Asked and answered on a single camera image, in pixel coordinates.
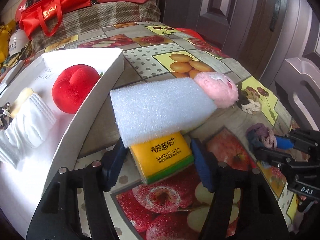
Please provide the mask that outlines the grey purple fabric scrunchie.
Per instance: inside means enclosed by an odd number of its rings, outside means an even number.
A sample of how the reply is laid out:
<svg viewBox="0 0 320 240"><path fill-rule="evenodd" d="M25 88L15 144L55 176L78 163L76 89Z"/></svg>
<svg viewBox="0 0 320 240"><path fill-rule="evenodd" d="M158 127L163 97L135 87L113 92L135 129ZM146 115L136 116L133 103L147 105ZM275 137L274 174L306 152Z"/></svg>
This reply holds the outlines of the grey purple fabric scrunchie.
<svg viewBox="0 0 320 240"><path fill-rule="evenodd" d="M265 147L268 149L277 148L277 140L272 129L262 123L257 123L249 127L246 131L249 149L254 152L257 148Z"/></svg>

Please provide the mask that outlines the pink plush pig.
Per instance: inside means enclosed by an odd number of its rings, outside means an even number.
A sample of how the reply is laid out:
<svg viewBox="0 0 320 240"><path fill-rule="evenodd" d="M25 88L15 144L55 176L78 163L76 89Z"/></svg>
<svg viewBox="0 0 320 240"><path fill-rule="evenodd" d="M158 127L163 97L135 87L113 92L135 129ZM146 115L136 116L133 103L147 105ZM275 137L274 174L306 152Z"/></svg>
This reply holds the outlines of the pink plush pig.
<svg viewBox="0 0 320 240"><path fill-rule="evenodd" d="M238 88L228 76L218 72L200 72L194 81L214 101L218 108L228 108L239 99Z"/></svg>

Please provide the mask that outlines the yellow tissue pack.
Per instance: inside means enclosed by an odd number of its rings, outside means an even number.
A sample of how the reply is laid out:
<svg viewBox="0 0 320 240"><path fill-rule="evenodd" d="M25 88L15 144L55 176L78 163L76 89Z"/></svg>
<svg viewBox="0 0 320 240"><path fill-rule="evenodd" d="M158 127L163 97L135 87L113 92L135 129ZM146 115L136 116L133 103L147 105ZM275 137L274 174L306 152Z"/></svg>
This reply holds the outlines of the yellow tissue pack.
<svg viewBox="0 0 320 240"><path fill-rule="evenodd" d="M189 144L180 132L130 146L144 184L163 180L194 161Z"/></svg>

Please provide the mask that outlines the white foam block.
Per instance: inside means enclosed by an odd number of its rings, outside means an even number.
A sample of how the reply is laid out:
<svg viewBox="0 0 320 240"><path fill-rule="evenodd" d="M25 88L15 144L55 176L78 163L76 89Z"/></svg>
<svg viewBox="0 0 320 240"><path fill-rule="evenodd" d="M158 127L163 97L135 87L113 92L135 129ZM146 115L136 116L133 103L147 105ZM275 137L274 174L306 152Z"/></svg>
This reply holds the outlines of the white foam block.
<svg viewBox="0 0 320 240"><path fill-rule="evenodd" d="M113 89L110 98L125 147L195 129L217 110L189 77Z"/></svg>

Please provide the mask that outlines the yellow sponge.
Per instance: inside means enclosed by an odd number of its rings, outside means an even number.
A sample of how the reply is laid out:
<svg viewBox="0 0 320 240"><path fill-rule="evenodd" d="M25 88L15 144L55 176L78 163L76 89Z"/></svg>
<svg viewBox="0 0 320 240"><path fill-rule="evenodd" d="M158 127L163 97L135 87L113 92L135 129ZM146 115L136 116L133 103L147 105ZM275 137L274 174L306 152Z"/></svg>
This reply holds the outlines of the yellow sponge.
<svg viewBox="0 0 320 240"><path fill-rule="evenodd" d="M22 105L25 103L25 101L34 93L34 91L31 88L24 88L20 94L18 95L17 99L13 102L11 106L11 112L10 115L12 118L14 118L17 113L19 112Z"/></svg>

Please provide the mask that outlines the red plush apple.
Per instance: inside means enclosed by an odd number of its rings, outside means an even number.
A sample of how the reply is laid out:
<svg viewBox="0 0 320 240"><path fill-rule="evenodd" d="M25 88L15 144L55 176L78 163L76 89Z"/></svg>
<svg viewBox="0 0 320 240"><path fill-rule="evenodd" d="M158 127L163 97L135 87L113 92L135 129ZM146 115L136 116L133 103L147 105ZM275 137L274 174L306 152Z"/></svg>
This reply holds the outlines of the red plush apple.
<svg viewBox="0 0 320 240"><path fill-rule="evenodd" d="M56 106L63 112L75 114L100 75L91 66L76 64L65 69L52 87L52 97Z"/></svg>

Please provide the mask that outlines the leopard print scrunchie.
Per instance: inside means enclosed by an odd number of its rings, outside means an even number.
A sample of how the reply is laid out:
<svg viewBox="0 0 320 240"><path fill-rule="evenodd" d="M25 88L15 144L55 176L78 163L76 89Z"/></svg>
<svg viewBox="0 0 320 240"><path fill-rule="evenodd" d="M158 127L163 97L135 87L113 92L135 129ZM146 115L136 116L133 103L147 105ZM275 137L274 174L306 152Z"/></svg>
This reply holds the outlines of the leopard print scrunchie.
<svg viewBox="0 0 320 240"><path fill-rule="evenodd" d="M5 130L8 128L13 118L11 116L11 105L10 102L6 102L0 108L0 129Z"/></svg>

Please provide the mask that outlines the white cardboard tray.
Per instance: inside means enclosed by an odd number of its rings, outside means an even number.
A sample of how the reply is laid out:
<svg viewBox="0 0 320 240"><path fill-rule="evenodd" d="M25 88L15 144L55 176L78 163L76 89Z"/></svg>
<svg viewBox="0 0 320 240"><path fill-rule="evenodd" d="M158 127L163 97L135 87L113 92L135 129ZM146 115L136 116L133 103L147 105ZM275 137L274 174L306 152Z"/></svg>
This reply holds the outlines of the white cardboard tray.
<svg viewBox="0 0 320 240"><path fill-rule="evenodd" d="M52 87L68 67L85 64L98 81L74 114L61 111ZM14 102L25 88L33 93L11 125L1 131L1 210L14 229L27 235L32 216L54 174L72 170L102 104L124 70L120 48L78 48L42 54L11 83L1 103Z"/></svg>

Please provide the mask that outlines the fruit pattern tablecloth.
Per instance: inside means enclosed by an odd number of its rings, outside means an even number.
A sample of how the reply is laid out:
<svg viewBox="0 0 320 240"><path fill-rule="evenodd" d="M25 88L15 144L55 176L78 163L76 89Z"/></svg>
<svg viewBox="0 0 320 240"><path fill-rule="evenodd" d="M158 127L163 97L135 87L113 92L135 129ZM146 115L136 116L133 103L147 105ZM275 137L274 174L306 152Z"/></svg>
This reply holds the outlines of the fruit pattern tablecloth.
<svg viewBox="0 0 320 240"><path fill-rule="evenodd" d="M1 95L14 102L30 88L54 116L39 147L1 165L1 210L23 237L59 168L86 166L123 142L125 162L105 194L116 236L169 239L176 224L180 239L193 239L212 195L176 140L198 138L246 170L262 168L248 148L250 126L291 128L284 105L238 61L167 25L124 23L62 42L35 48Z"/></svg>

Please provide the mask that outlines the brown wooden door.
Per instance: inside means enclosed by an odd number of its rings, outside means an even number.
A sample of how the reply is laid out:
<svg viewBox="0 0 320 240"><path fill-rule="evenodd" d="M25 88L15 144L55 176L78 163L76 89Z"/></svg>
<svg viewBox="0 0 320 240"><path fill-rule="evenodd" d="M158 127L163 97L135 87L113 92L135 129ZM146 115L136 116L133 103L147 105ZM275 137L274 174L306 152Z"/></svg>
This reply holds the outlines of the brown wooden door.
<svg viewBox="0 0 320 240"><path fill-rule="evenodd" d="M239 63L260 79L276 48L288 0L258 0L253 20L238 57Z"/></svg>

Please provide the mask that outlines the red bag under table edge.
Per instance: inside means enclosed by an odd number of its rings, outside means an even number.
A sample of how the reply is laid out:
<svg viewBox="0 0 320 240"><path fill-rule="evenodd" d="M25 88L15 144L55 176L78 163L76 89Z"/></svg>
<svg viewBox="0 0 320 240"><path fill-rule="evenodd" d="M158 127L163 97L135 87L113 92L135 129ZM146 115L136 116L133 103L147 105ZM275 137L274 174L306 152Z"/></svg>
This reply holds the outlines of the red bag under table edge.
<svg viewBox="0 0 320 240"><path fill-rule="evenodd" d="M177 28L177 30L180 34L184 34L184 38L195 46L196 49L207 52L218 60L229 58L221 49L206 42L196 31L186 28Z"/></svg>

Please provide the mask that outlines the white safety helmet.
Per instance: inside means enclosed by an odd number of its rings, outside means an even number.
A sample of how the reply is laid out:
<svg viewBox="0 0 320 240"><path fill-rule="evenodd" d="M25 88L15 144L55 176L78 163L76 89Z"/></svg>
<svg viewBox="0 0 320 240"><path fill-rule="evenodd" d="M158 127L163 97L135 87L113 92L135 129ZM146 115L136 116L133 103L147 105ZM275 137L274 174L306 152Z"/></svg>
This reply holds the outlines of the white safety helmet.
<svg viewBox="0 0 320 240"><path fill-rule="evenodd" d="M17 29L9 40L9 55L13 56L20 53L21 50L29 43L29 38L27 37L25 31Z"/></svg>

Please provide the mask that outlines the plaid blanket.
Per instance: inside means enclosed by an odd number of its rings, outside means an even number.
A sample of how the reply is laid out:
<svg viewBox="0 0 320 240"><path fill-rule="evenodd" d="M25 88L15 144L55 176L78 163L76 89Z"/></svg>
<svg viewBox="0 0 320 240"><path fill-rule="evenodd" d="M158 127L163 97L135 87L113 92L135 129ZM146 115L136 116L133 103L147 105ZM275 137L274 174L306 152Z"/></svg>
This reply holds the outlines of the plaid blanket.
<svg viewBox="0 0 320 240"><path fill-rule="evenodd" d="M159 21L160 9L155 1L143 4L131 2L108 2L95 4L64 14L56 33L48 37L41 28L32 34L31 46L34 52L65 38L126 22Z"/></svg>

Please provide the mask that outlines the red helmet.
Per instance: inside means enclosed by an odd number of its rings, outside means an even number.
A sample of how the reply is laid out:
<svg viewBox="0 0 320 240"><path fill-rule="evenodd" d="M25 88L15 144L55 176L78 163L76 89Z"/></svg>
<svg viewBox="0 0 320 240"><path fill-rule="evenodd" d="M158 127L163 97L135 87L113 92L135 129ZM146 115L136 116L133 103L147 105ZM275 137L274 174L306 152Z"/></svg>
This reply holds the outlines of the red helmet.
<svg viewBox="0 0 320 240"><path fill-rule="evenodd" d="M15 13L15 21L18 22L21 18L22 12L24 12L28 7L31 7L33 4L40 0L22 0L18 5L16 13Z"/></svg>

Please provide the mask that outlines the red tote bag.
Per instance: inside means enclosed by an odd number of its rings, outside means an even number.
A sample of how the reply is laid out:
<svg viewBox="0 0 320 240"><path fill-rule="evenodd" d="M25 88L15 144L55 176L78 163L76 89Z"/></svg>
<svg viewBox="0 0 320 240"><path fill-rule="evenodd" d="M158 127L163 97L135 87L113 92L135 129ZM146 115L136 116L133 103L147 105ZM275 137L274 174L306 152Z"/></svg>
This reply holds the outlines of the red tote bag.
<svg viewBox="0 0 320 240"><path fill-rule="evenodd" d="M38 28L51 37L61 25L63 14L89 6L91 0L40 0L22 12L19 27L30 40Z"/></svg>

